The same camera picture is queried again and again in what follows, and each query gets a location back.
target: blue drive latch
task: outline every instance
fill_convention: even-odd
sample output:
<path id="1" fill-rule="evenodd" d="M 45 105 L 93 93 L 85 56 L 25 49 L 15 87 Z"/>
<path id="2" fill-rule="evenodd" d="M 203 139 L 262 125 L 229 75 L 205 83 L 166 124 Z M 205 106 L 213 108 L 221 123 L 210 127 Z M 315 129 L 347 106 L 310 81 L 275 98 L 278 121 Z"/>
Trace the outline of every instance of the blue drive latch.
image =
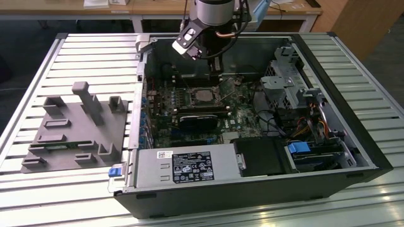
<path id="1" fill-rule="evenodd" d="M 118 177 L 122 176 L 122 167 L 114 167 L 109 171 L 109 176 L 110 177 Z"/>
<path id="2" fill-rule="evenodd" d="M 310 145 L 307 142 L 294 142 L 289 145 L 291 154 L 301 152 L 310 152 Z"/>

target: floor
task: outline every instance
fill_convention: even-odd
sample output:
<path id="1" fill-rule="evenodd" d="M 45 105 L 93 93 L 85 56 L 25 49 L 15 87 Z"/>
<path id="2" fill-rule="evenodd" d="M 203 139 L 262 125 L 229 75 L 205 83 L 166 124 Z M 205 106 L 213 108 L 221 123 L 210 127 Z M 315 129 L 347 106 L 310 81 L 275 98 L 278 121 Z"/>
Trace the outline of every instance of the floor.
<path id="1" fill-rule="evenodd" d="M 25 90 L 49 52 L 58 33 L 122 33 L 133 32 L 131 22 L 49 21 L 42 29 L 38 21 L 3 21 L 0 23 L 0 56 L 14 71 L 14 77 L 0 83 L 0 133 L 3 132 L 14 110 L 18 107 Z M 149 24 L 155 31 L 154 23 Z M 404 17 L 399 19 L 386 35 L 374 54 L 365 61 L 366 67 L 385 85 L 401 105 L 404 105 Z"/>

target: warning label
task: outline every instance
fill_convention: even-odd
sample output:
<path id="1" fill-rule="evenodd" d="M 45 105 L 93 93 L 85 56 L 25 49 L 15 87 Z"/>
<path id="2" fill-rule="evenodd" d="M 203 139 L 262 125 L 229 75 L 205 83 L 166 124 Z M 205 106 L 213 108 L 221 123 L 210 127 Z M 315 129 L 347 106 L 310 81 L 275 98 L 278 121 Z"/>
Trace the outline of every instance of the warning label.
<path id="1" fill-rule="evenodd" d="M 211 152 L 174 154 L 173 175 L 175 183 L 215 180 Z"/>

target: aluminum extrusion table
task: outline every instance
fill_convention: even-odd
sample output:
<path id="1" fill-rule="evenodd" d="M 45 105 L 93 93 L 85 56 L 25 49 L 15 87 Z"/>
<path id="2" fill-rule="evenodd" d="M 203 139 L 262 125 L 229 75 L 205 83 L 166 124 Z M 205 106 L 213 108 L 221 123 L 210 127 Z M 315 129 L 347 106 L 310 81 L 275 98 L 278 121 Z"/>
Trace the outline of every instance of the aluminum extrusion table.
<path id="1" fill-rule="evenodd" d="M 23 157 L 46 115 L 46 96 L 61 95 L 66 102 L 79 102 L 71 85 L 87 80 L 99 100 L 118 95 L 134 100 L 137 34 L 70 34 L 55 40 L 0 137 L 0 226 L 353 227 L 403 223 L 403 108 L 338 37 L 314 33 L 302 37 L 394 165 L 393 172 L 326 199 L 145 220 L 134 218 L 113 198 L 109 167 L 22 174 Z"/>

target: wooden desk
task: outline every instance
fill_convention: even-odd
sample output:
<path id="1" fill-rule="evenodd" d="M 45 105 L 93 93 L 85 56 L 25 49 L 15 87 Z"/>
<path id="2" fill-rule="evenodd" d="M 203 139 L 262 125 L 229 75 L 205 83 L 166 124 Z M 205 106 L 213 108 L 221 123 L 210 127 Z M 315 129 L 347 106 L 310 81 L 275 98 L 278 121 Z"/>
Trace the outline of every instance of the wooden desk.
<path id="1" fill-rule="evenodd" d="M 135 1 L 129 5 L 110 5 L 105 9 L 85 9 L 85 0 L 0 0 L 0 14 L 23 15 L 109 15 L 130 14 Z"/>
<path id="2" fill-rule="evenodd" d="M 143 32 L 142 21 L 146 19 L 182 19 L 185 15 L 186 0 L 135 0 L 134 4 L 134 28 L 137 32 Z M 323 13 L 322 8 L 313 8 L 306 0 L 295 0 L 294 3 L 275 5 L 269 8 L 265 20 L 302 20 L 301 32 L 310 32 L 318 16 Z"/>
<path id="3" fill-rule="evenodd" d="M 145 19 L 182 19 L 186 6 L 186 0 L 131 0 L 126 6 L 110 5 L 106 9 L 85 9 L 83 2 L 85 0 L 0 0 L 0 20 L 130 19 L 135 32 L 142 33 Z M 265 19 L 302 20 L 301 32 L 310 32 L 323 10 L 313 8 L 306 0 L 282 4 L 281 8 L 283 12 L 270 8 Z"/>
<path id="4" fill-rule="evenodd" d="M 85 0 L 0 0 L 0 20 L 131 20 L 134 3 L 85 9 Z"/>
<path id="5" fill-rule="evenodd" d="M 325 10 L 313 32 L 334 31 L 361 60 L 374 52 L 404 12 L 404 0 L 318 0 Z"/>

